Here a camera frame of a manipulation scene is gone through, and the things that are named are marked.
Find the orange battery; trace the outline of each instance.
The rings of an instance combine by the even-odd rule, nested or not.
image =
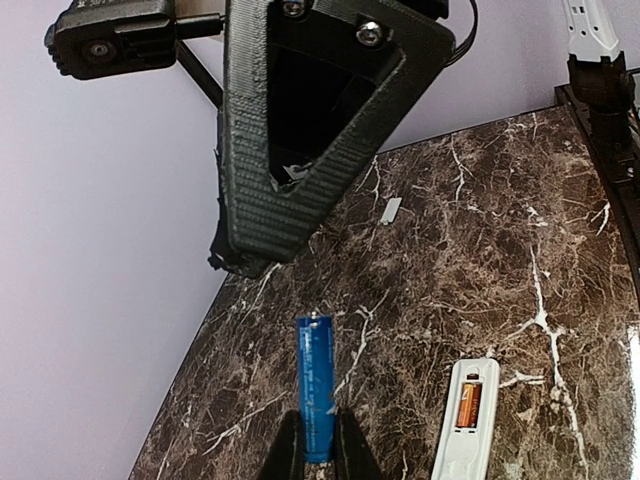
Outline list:
[[[476,428],[478,426],[481,397],[481,383],[465,383],[462,385],[462,396],[456,423],[457,428]]]

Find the bolt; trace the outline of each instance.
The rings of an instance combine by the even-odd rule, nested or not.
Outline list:
[[[375,47],[382,42],[382,27],[376,22],[365,22],[358,28],[356,38],[365,47]]]
[[[304,0],[284,0],[282,2],[282,12],[289,18],[298,18],[306,12]]]
[[[109,47],[104,43],[95,43],[89,48],[89,52],[94,57],[104,57],[109,54]]]

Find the white wall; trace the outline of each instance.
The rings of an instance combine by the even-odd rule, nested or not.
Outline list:
[[[69,0],[0,16],[0,478],[125,479],[221,274],[214,110],[179,69],[81,83],[42,37]],[[550,105],[560,0],[480,0],[477,45],[387,147]],[[630,64],[640,1],[608,0]],[[452,1],[458,36],[466,0]],[[221,46],[196,45],[220,78]]]

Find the marble countertop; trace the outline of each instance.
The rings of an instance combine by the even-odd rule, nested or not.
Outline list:
[[[488,479],[639,478],[638,302],[566,109],[379,155],[294,264],[230,277],[131,480],[253,478],[314,309],[336,317],[337,401],[389,479],[430,478],[451,367],[484,356],[502,368]]]

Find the blue battery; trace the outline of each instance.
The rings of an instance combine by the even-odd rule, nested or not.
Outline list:
[[[335,400],[333,398],[333,332],[331,317],[312,314],[298,321],[300,415],[305,432],[305,461],[332,460]]]

